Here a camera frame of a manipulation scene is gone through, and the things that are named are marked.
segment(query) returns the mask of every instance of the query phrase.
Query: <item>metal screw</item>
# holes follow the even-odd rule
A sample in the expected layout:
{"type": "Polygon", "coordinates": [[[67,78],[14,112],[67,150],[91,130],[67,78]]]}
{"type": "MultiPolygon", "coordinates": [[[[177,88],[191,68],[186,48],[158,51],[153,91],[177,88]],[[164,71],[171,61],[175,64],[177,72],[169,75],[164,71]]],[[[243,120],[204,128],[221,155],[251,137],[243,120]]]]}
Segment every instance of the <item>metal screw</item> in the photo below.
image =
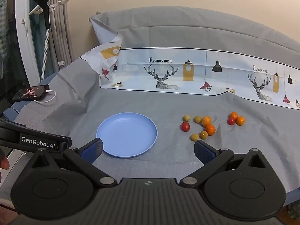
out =
{"type": "Polygon", "coordinates": [[[112,177],[103,177],[100,179],[100,183],[103,185],[111,185],[114,183],[114,179],[112,177]]]}
{"type": "Polygon", "coordinates": [[[186,185],[194,185],[195,183],[197,183],[197,179],[193,177],[186,177],[182,180],[182,182],[186,185]]]}

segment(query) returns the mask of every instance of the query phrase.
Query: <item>plaid fabric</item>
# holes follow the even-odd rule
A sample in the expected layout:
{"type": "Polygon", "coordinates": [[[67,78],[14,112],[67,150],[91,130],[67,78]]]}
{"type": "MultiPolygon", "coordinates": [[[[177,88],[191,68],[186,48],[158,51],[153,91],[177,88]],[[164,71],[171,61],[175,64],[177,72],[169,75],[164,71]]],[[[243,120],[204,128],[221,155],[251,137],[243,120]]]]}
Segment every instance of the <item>plaid fabric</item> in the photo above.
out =
{"type": "Polygon", "coordinates": [[[0,0],[0,55],[3,61],[6,60],[8,54],[7,31],[7,0],[0,0]]]}

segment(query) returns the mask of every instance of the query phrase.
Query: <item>deer illustration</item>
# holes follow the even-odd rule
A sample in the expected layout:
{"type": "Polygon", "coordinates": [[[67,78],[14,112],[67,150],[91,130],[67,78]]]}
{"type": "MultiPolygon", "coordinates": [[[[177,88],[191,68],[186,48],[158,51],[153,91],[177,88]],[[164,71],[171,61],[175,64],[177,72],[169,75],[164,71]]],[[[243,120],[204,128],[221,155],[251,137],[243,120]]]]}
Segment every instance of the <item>deer illustration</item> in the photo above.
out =
{"type": "Polygon", "coordinates": [[[150,66],[148,67],[148,70],[145,68],[145,66],[144,66],[144,69],[146,70],[146,72],[147,72],[148,74],[154,76],[154,79],[157,80],[157,83],[156,83],[156,88],[157,88],[157,89],[172,89],[172,90],[179,90],[179,87],[178,87],[177,85],[167,85],[167,84],[165,84],[165,82],[164,82],[164,80],[167,80],[169,76],[174,75],[174,74],[177,72],[177,70],[178,70],[179,67],[177,67],[177,69],[176,69],[176,71],[175,71],[174,68],[173,68],[173,66],[170,64],[170,66],[172,67],[172,72],[169,73],[169,71],[167,70],[167,74],[165,74],[165,75],[163,76],[163,78],[159,78],[158,75],[155,73],[155,69],[154,69],[153,72],[150,71],[151,65],[152,65],[152,64],[150,64],[150,66]]]}
{"type": "Polygon", "coordinates": [[[261,84],[261,86],[258,87],[258,86],[257,86],[257,83],[255,82],[256,77],[255,77],[254,79],[252,79],[252,75],[253,75],[253,74],[254,74],[254,73],[252,73],[250,76],[249,76],[249,74],[248,74],[248,78],[249,78],[250,82],[253,84],[253,88],[256,90],[256,93],[257,93],[258,98],[260,98],[261,100],[264,100],[264,101],[273,101],[272,98],[271,98],[270,96],[265,96],[265,95],[263,95],[263,94],[260,92],[260,91],[263,89],[264,86],[266,86],[266,85],[268,85],[268,84],[270,83],[271,78],[270,78],[270,80],[269,80],[269,78],[268,78],[268,76],[267,76],[267,81],[263,80],[263,83],[261,84]]]}

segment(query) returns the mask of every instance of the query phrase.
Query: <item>yellow-green fruit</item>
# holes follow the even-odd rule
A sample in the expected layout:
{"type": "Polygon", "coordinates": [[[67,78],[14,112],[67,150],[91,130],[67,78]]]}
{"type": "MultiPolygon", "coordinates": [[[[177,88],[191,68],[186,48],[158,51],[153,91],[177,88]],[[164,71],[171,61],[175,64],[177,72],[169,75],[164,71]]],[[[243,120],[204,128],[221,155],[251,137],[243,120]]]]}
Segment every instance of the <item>yellow-green fruit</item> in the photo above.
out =
{"type": "Polygon", "coordinates": [[[184,115],[182,119],[184,120],[184,122],[188,122],[191,117],[189,115],[184,115]]]}
{"type": "Polygon", "coordinates": [[[199,124],[199,123],[201,122],[201,117],[200,117],[200,116],[195,116],[195,117],[194,117],[194,122],[195,122],[196,124],[199,124]]]}
{"type": "Polygon", "coordinates": [[[206,139],[208,137],[208,133],[206,132],[206,131],[201,131],[201,133],[200,133],[200,138],[201,139],[206,139]]]}
{"type": "Polygon", "coordinates": [[[199,139],[200,139],[199,134],[192,134],[192,135],[190,136],[190,140],[191,140],[191,141],[197,141],[197,140],[199,140],[199,139]]]}

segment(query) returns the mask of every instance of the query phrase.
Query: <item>blue plate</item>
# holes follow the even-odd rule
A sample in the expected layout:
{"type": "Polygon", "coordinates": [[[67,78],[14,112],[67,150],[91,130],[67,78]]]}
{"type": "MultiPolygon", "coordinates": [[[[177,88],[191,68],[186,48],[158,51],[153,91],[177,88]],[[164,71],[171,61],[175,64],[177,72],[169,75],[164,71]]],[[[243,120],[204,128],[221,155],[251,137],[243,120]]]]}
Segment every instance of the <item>blue plate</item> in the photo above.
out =
{"type": "Polygon", "coordinates": [[[101,138],[103,150],[112,156],[136,157],[154,145],[157,127],[144,115],[124,112],[105,119],[97,129],[96,138],[101,138]]]}

